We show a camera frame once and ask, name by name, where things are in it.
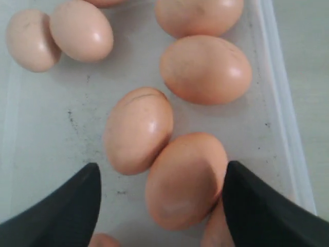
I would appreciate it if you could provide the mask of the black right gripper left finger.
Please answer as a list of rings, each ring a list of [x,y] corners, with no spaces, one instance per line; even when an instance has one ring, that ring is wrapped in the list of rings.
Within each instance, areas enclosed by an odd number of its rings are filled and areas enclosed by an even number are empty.
[[[89,163],[42,201],[1,223],[1,246],[88,246],[100,205],[100,169]]]

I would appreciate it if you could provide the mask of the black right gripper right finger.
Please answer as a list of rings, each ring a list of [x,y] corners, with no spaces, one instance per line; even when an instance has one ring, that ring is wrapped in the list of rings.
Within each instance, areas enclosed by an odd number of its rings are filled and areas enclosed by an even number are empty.
[[[223,206],[235,246],[328,246],[328,222],[275,191],[238,161],[230,161]]]

